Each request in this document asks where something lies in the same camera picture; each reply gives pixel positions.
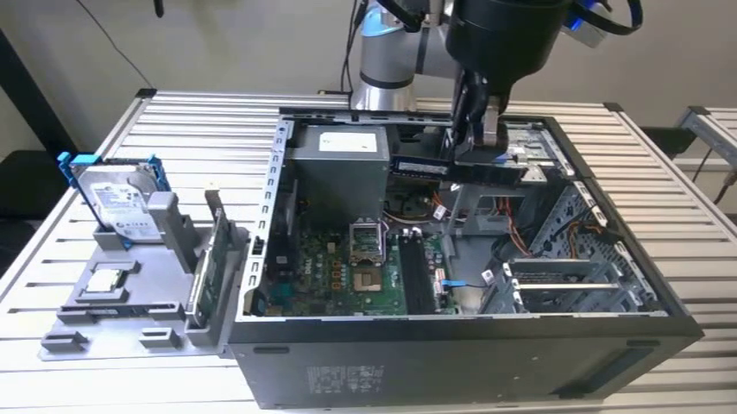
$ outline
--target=black case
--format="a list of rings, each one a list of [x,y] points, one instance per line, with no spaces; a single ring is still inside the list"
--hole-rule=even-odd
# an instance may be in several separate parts
[[[347,111],[282,111],[296,122],[307,113],[331,122]],[[442,118],[371,113],[378,120],[402,115]],[[262,408],[601,399],[702,337],[555,119],[503,118],[546,123],[670,316],[236,322],[229,348]]]

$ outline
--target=black cable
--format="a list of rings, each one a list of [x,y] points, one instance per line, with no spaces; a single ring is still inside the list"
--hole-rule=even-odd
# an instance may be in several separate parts
[[[714,198],[714,205],[717,205],[718,202],[722,201],[722,198],[725,198],[728,188],[729,188],[728,184],[722,185],[722,189],[718,191],[718,194],[715,195],[715,198]]]
[[[693,179],[690,179],[690,181],[694,183],[695,183],[695,179],[699,177],[701,168],[703,168],[703,164],[706,164],[706,160],[709,158],[709,155],[711,154],[711,151],[713,151],[711,148],[706,151],[706,155],[703,155],[703,160],[701,160],[699,167],[695,169],[695,173],[693,174]]]
[[[140,78],[144,80],[144,82],[147,83],[148,87],[151,89],[153,89],[153,84],[151,84],[151,82],[148,81],[148,78],[144,76],[143,72],[140,71],[139,67],[133,64],[133,62],[131,62],[131,60],[128,59],[128,56],[125,56],[125,53],[123,53],[123,51],[117,48],[117,45],[115,44],[115,41],[113,41],[113,38],[111,37],[111,35],[107,33],[107,30],[104,30],[104,27],[103,25],[100,24],[100,21],[96,19],[95,15],[92,14],[92,12],[89,11],[88,9],[88,6],[84,5],[84,3],[81,2],[81,0],[75,0],[77,2],[77,4],[80,5],[80,7],[84,9],[84,11],[88,13],[88,16],[89,18],[92,19],[92,21],[95,22],[96,26],[100,28],[100,30],[103,31],[103,34],[104,34],[104,37],[107,37],[107,40],[111,42],[111,45],[113,45],[113,49],[115,49],[115,52],[117,52],[117,54],[125,59],[125,61],[128,62],[129,64],[129,67],[133,68],[133,70],[137,72],[137,75],[140,76]]]
[[[630,16],[633,19],[633,25],[629,27],[606,19],[606,17],[603,16],[599,16],[577,2],[573,2],[571,4],[571,11],[578,17],[581,17],[585,22],[587,22],[595,28],[599,28],[611,35],[626,36],[634,33],[642,27],[641,0],[626,0],[626,2],[630,6]]]
[[[395,0],[376,0],[376,3],[399,19],[408,33],[419,32],[420,28],[423,28],[422,16],[404,10]]]
[[[356,9],[358,9],[358,0],[354,0],[354,6],[350,10],[350,16],[347,18],[346,55],[343,56],[343,67],[340,68],[340,92],[346,91],[346,70],[347,70],[348,83],[350,83],[350,66],[348,66],[350,48],[351,48],[350,39],[354,33],[354,19],[355,19]]]

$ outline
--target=hard drive label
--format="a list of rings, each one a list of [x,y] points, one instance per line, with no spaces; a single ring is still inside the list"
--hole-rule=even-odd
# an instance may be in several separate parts
[[[95,183],[89,186],[103,221],[115,232],[136,242],[161,240],[139,189],[128,184]]]

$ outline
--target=side panel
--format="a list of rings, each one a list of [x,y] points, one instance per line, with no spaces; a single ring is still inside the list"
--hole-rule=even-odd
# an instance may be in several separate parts
[[[279,409],[555,400],[579,397],[582,383],[587,398],[603,398],[681,346],[673,338],[582,337],[231,348],[259,406]]]

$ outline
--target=green circuit board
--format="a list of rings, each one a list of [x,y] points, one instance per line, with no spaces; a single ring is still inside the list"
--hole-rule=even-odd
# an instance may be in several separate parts
[[[443,268],[439,239],[424,241],[428,284],[435,268]],[[380,267],[351,266],[347,235],[304,233],[299,243],[298,275],[290,283],[275,283],[267,315],[395,316],[406,315],[398,238],[387,237]],[[452,306],[439,310],[454,313]]]

